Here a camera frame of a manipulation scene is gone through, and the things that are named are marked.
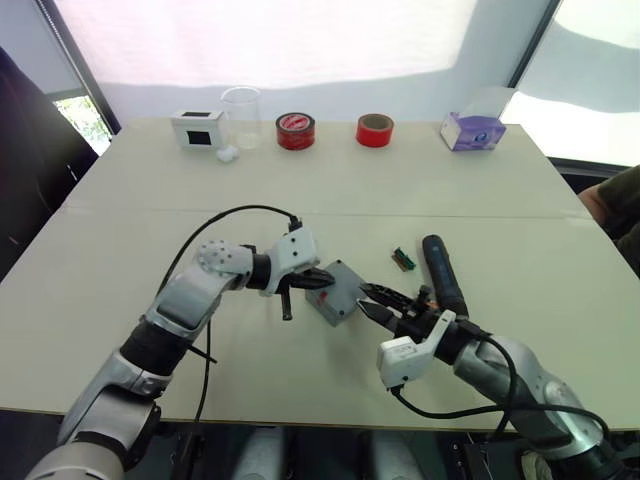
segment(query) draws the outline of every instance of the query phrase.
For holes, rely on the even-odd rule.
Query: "white box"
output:
[[[182,110],[171,116],[171,124],[178,143],[183,147],[218,150],[226,145],[227,128],[223,112]]]

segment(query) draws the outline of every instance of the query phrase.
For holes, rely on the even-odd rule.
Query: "black wire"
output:
[[[215,215],[214,217],[211,217],[209,220],[207,220],[202,225],[200,225],[189,236],[189,238],[187,238],[187,240],[184,242],[182,247],[180,247],[180,250],[178,250],[178,253],[176,254],[176,256],[173,259],[173,261],[171,262],[171,265],[169,265],[169,268],[167,269],[167,273],[165,273],[164,278],[162,279],[162,282],[160,282],[160,287],[158,288],[158,292],[157,293],[160,293],[160,290],[162,290],[164,288],[164,286],[167,284],[167,282],[171,278],[171,275],[173,274],[173,271],[176,268],[176,265],[178,265],[178,262],[182,258],[182,255],[184,255],[184,252],[187,250],[187,248],[189,248],[189,245],[191,245],[191,242],[193,242],[193,240],[198,235],[200,235],[200,233],[202,233],[202,231],[205,228],[207,228],[209,225],[211,225],[211,224],[213,224],[213,223],[215,223],[215,222],[217,222],[219,220],[222,220],[227,215],[230,215],[230,214],[235,213],[235,212],[239,212],[241,210],[269,210],[271,212],[276,212],[276,213],[279,213],[279,214],[284,215],[286,217],[289,217],[291,222],[296,222],[298,220],[298,218],[295,215],[293,215],[292,213],[289,213],[289,212],[287,212],[285,210],[281,210],[281,209],[276,208],[276,207],[270,207],[268,205],[242,205],[240,207],[230,208],[229,210],[225,210],[224,212],[218,213],[217,215]]]
[[[513,362],[511,355],[509,355],[509,352],[507,352],[507,350],[502,345],[500,345],[500,343],[495,341],[489,335],[481,336],[479,340],[485,341],[493,345],[502,354],[505,361],[507,362],[507,367],[509,369],[509,391],[507,393],[507,399],[504,404],[504,413],[502,414],[502,418],[500,419],[500,423],[498,423],[498,426],[496,427],[496,429],[493,431],[491,435],[489,435],[487,440],[490,440],[491,438],[495,438],[498,435],[500,435],[502,432],[504,432],[504,429],[509,423],[509,419],[511,418],[511,412],[513,411],[513,407],[516,401],[516,391],[518,388],[518,377],[517,377],[518,374],[516,372],[516,365]]]
[[[434,420],[448,420],[453,418],[462,418],[462,417],[470,417],[472,415],[480,415],[482,413],[491,413],[491,412],[503,412],[505,407],[502,405],[488,405],[486,407],[478,407],[478,408],[470,408],[467,410],[457,410],[455,412],[445,412],[445,413],[433,413],[427,412],[425,410],[421,410],[411,402],[409,402],[406,398],[404,398],[400,394],[400,389],[398,387],[394,387],[391,389],[391,393],[394,397],[398,399],[400,403],[402,403],[405,407],[411,410],[414,413],[417,413],[421,417],[431,418]],[[535,411],[535,412],[566,412],[566,413],[574,413],[577,415],[582,415],[590,418],[595,421],[600,428],[602,429],[602,435],[605,439],[609,440],[610,431],[607,423],[600,417],[599,415],[590,412],[589,410],[584,410],[582,408],[577,407],[569,407],[566,405],[554,405],[554,404],[519,404],[514,405],[511,408],[512,412],[518,411]]]
[[[184,255],[184,252],[187,250],[187,248],[189,248],[189,245],[191,245],[191,242],[193,242],[193,240],[198,235],[200,235],[200,233],[202,233],[202,231],[205,228],[207,228],[208,226],[214,224],[215,222],[217,222],[219,220],[222,220],[227,215],[230,215],[230,214],[235,213],[235,212],[239,212],[241,210],[268,210],[268,211],[271,211],[271,212],[275,212],[275,213],[279,213],[281,215],[284,215],[285,217],[289,217],[289,221],[291,222],[292,225],[293,224],[297,224],[299,222],[298,217],[296,217],[292,213],[289,213],[289,212],[287,212],[285,210],[281,210],[281,209],[276,208],[276,207],[270,207],[269,205],[241,205],[239,207],[230,208],[229,210],[225,210],[223,212],[218,213],[217,215],[211,217],[209,220],[207,220],[202,225],[200,225],[191,235],[189,235],[189,238],[187,238],[187,240],[182,244],[182,246],[180,247],[180,250],[178,250],[178,253],[176,254],[176,256],[173,259],[173,261],[171,262],[171,265],[169,265],[169,268],[167,269],[167,272],[164,274],[164,278],[162,279],[162,282],[160,282],[160,287],[158,288],[158,291],[157,291],[156,295],[158,293],[160,293],[160,291],[165,287],[165,285],[167,284],[167,282],[171,278],[171,275],[173,275],[173,271],[175,270],[176,265],[178,265],[178,262],[180,262],[180,259],[182,258],[182,255]],[[205,355],[206,355],[207,358],[205,358],[204,379],[202,381],[202,393],[200,394],[200,402],[198,403],[198,409],[196,410],[196,416],[193,418],[193,426],[194,426],[194,428],[200,422],[200,417],[202,416],[202,410],[204,409],[204,402],[205,402],[205,400],[207,398],[207,390],[209,388],[209,371],[210,371],[210,365],[211,365],[211,360],[210,360],[211,359],[211,321],[210,320],[207,322],[207,333],[206,333],[206,335],[207,335],[207,346],[206,346]]]

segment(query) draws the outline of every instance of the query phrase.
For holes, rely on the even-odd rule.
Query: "purple tissue box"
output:
[[[453,151],[493,150],[507,127],[494,117],[464,117],[451,112],[442,122],[440,135]]]

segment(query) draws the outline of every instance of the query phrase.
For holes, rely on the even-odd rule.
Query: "black chair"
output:
[[[96,158],[0,48],[0,281]]]

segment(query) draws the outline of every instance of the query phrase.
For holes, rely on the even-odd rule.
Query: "glass beaker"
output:
[[[260,144],[260,90],[253,87],[233,87],[220,97],[229,119],[230,143],[251,149]]]

